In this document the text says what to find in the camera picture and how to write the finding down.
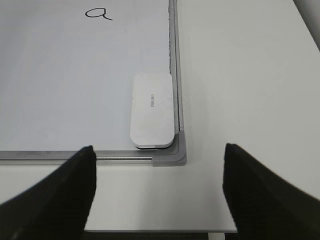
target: whiteboard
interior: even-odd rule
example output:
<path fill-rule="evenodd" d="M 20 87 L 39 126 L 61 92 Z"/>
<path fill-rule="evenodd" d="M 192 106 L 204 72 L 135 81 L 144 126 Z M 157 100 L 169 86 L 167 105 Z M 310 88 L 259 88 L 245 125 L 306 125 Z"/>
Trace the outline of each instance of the whiteboard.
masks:
<path fill-rule="evenodd" d="M 0 1 L 0 151 L 135 150 L 133 79 L 170 72 L 168 4 Z"/>

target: white desk surface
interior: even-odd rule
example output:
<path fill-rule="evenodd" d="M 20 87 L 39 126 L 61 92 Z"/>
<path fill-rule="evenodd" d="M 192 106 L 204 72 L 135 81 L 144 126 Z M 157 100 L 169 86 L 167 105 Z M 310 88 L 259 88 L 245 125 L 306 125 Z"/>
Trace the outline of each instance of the white desk surface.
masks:
<path fill-rule="evenodd" d="M 293 1 L 180 0 L 178 14 L 188 163 L 99 166 L 87 230 L 235 230 L 226 143 L 320 199 L 320 54 Z M 0 167 L 0 201 L 54 169 Z"/>

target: gray wall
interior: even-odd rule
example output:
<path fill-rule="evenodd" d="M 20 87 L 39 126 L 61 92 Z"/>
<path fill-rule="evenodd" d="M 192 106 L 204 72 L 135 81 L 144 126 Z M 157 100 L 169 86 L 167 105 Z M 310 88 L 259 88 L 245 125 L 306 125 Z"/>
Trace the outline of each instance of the gray wall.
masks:
<path fill-rule="evenodd" d="M 320 0 L 293 0 L 320 49 Z"/>

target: brand logo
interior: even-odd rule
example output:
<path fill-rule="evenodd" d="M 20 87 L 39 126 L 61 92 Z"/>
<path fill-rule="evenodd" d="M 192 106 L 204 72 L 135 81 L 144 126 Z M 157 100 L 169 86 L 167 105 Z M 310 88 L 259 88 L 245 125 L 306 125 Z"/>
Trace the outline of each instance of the brand logo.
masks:
<path fill-rule="evenodd" d="M 154 95 L 154 94 L 151 95 L 151 104 L 150 104 L 150 106 L 151 106 L 152 108 L 155 107 L 155 95 Z"/>

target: gray plastic corner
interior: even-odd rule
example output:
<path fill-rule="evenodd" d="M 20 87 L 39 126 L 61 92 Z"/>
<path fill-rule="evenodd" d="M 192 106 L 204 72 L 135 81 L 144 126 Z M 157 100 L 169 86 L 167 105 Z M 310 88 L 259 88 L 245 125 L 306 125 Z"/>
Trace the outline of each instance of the gray plastic corner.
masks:
<path fill-rule="evenodd" d="M 175 135 L 170 147 L 156 151 L 152 157 L 152 165 L 154 167 L 183 166 L 186 163 L 187 149 L 183 130 Z"/>

